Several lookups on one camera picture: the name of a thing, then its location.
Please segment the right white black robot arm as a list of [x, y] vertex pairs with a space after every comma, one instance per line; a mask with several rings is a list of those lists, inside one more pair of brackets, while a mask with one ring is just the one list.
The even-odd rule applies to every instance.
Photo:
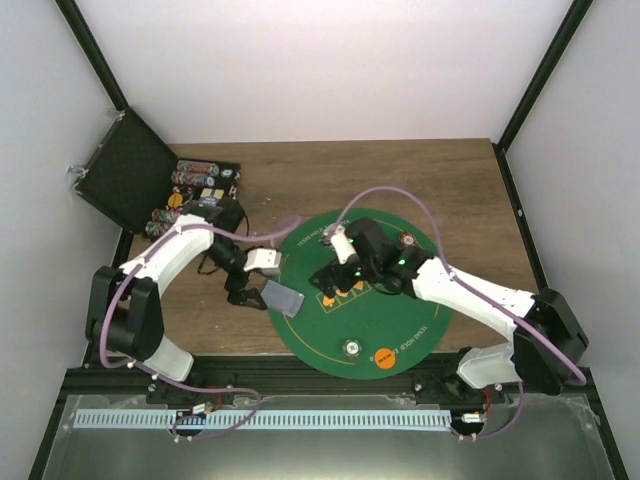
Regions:
[[558, 291], [545, 287], [532, 293], [483, 280], [448, 265], [407, 234], [393, 240], [368, 217], [330, 225], [321, 241], [336, 255], [309, 279], [323, 294], [333, 297], [359, 281], [380, 284], [391, 295], [460, 312], [504, 338], [501, 345], [462, 355], [444, 378], [451, 400], [468, 402], [481, 388], [498, 383], [523, 382], [552, 396], [571, 383], [585, 384], [577, 364], [589, 340]]

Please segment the orange big blind button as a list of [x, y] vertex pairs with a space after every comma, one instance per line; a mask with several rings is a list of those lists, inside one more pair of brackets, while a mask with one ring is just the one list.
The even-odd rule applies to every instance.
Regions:
[[389, 370], [396, 364], [396, 352], [394, 349], [380, 348], [375, 352], [373, 361], [378, 368]]

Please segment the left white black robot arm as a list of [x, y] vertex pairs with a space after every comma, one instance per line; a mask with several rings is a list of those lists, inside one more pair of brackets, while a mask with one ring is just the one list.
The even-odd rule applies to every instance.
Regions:
[[98, 347], [105, 367], [123, 366], [123, 361], [111, 361], [107, 355], [120, 353], [129, 362], [169, 378], [169, 391], [181, 403], [194, 403], [203, 395], [205, 381], [191, 370], [193, 355], [166, 336], [161, 299], [177, 275], [203, 254], [227, 273], [224, 288], [229, 303], [265, 310], [260, 292], [246, 285], [253, 271], [276, 271], [281, 254], [273, 248], [241, 249], [236, 242], [246, 238], [236, 230], [244, 218], [244, 209], [230, 196], [216, 204], [191, 201], [143, 253], [117, 268], [103, 266], [96, 271], [86, 336]]

